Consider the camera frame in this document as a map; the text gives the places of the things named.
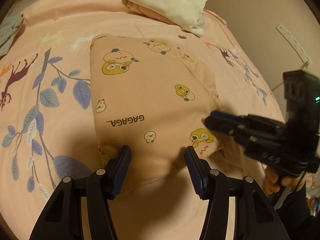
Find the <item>person's right hand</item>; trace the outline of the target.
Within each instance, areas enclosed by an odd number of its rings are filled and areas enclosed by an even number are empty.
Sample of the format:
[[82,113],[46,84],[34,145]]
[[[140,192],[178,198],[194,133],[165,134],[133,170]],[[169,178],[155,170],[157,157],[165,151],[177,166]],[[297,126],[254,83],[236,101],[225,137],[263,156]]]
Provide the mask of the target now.
[[277,171],[267,166],[265,169],[265,193],[270,195],[273,193],[277,193],[280,188],[283,187],[290,187],[291,193],[299,191],[303,185],[305,184],[307,178],[306,175],[301,175],[298,178],[293,178],[290,176],[286,176],[280,179],[279,174]]

